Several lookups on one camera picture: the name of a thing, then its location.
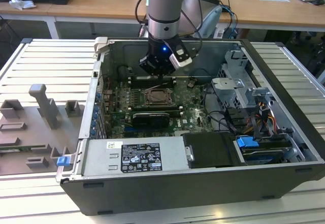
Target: desk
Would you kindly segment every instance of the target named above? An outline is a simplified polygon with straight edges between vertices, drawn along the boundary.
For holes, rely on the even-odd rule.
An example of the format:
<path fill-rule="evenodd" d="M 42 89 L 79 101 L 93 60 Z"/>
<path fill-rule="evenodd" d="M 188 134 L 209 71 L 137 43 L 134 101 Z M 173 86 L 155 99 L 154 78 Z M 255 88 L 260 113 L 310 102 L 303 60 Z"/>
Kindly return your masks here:
<path fill-rule="evenodd" d="M 134 7 L 137 0 L 70 0 L 67 5 L 37 4 L 34 9 L 19 11 L 8 3 L 0 3 L 0 15 L 6 19 L 45 21 L 51 36 L 60 34 L 56 22 L 88 23 L 137 23 Z M 325 6 L 314 6 L 300 0 L 270 2 L 259 0 L 230 0 L 238 16 L 238 28 L 325 31 Z M 144 2 L 139 15 L 144 16 Z M 230 21 L 228 13 L 222 13 L 220 27 Z"/>

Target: crumpled paper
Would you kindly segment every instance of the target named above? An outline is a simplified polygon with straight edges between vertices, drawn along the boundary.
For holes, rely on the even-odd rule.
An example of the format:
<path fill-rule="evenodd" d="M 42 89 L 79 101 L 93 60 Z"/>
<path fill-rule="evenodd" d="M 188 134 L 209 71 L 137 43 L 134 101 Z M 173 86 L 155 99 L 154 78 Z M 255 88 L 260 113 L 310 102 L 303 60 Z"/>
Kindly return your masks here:
<path fill-rule="evenodd" d="M 32 1 L 21 1 L 21 0 L 11 0 L 9 1 L 9 4 L 16 9 L 19 9 L 20 11 L 23 8 L 34 8 L 36 5 Z"/>

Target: barcode sticker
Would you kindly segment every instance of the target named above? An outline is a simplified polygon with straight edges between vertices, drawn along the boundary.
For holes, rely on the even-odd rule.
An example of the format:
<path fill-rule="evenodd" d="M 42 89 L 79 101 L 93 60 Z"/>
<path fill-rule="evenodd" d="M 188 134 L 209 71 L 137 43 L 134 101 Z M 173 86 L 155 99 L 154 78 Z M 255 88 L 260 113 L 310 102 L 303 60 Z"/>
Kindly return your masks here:
<path fill-rule="evenodd" d="M 108 141 L 106 148 L 107 149 L 120 149 L 122 148 L 123 141 Z"/>

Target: motherboard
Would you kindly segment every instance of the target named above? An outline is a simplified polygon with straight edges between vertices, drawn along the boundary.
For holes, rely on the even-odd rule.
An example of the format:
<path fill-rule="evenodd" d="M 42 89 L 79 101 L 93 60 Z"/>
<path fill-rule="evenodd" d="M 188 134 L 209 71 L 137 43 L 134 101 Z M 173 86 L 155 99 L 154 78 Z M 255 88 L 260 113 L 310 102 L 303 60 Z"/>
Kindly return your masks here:
<path fill-rule="evenodd" d="M 108 138 L 212 132 L 202 103 L 205 87 L 188 78 L 109 83 L 104 91 Z"/>

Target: blue drive latch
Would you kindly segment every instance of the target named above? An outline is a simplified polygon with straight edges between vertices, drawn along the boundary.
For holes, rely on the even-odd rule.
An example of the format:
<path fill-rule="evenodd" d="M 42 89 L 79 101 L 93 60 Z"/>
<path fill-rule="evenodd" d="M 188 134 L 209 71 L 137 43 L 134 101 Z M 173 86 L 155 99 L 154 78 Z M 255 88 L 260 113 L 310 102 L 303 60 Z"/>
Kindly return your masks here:
<path fill-rule="evenodd" d="M 58 167 L 68 167 L 70 166 L 71 156 L 60 156 L 57 159 L 56 165 Z"/>
<path fill-rule="evenodd" d="M 258 142 L 253 140 L 253 137 L 240 137 L 236 140 L 239 147 L 259 147 Z"/>

